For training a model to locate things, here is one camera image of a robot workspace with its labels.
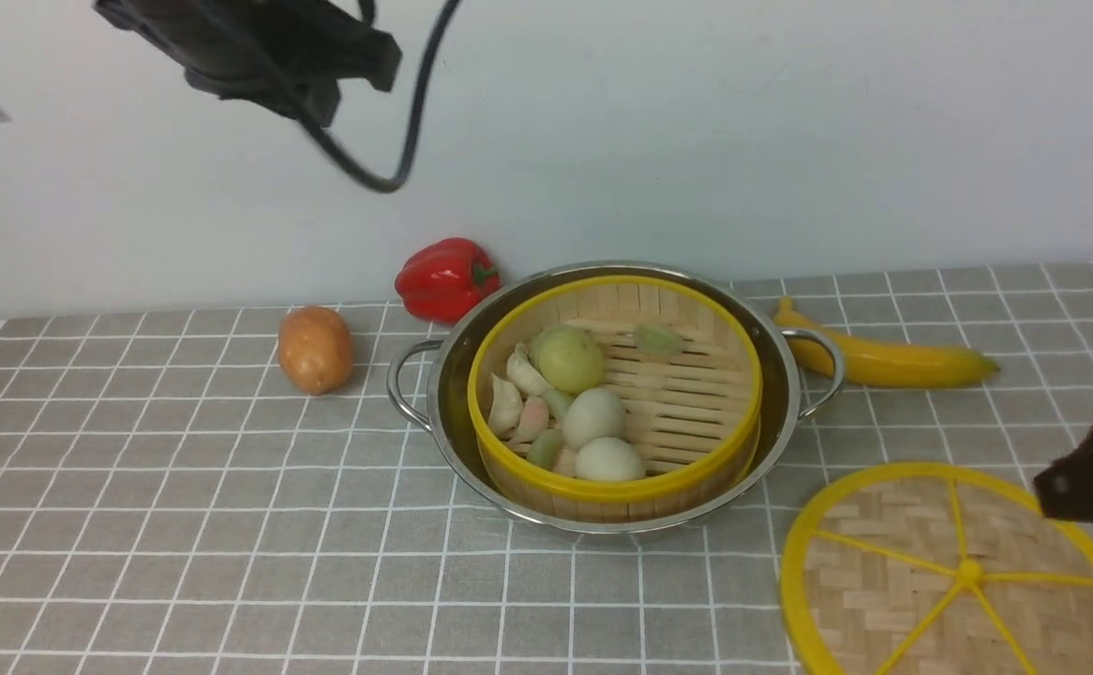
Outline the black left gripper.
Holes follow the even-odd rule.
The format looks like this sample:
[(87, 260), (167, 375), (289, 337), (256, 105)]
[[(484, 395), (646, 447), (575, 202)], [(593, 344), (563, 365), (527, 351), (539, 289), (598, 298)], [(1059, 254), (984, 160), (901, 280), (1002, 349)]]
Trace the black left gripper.
[(265, 76), (272, 66), (320, 128), (341, 100), (339, 82), (391, 91), (402, 52), (375, 27), (375, 4), (359, 16), (331, 1), (97, 1), (94, 11), (181, 66), (190, 88), (247, 100), (295, 120), (297, 108)]

